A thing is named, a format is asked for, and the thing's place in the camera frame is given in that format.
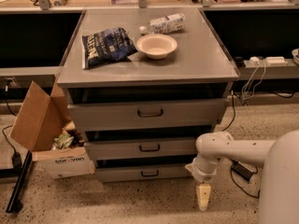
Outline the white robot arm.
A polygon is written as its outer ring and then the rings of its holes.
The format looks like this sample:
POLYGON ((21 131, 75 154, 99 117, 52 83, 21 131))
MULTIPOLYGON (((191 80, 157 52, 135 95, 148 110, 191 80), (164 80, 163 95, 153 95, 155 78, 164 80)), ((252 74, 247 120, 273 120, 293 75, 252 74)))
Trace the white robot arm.
POLYGON ((197 182, 199 207, 207 209, 210 182, 228 159, 238 173, 262 169, 257 224, 299 224, 299 131, 276 140, 236 140, 227 132, 204 133, 195 142, 197 155, 185 168, 197 182))

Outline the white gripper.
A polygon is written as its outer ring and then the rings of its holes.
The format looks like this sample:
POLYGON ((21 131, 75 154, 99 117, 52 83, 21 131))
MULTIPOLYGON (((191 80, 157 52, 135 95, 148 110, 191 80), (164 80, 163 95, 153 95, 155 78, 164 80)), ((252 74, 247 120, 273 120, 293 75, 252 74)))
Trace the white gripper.
POLYGON ((219 161, 217 159, 204 157, 196 157, 191 163, 185 165, 185 169, 191 173, 194 180, 197 183, 203 183, 196 187, 197 201, 201 211, 207 210, 211 192, 211 186, 208 183, 216 175, 218 166, 219 161))

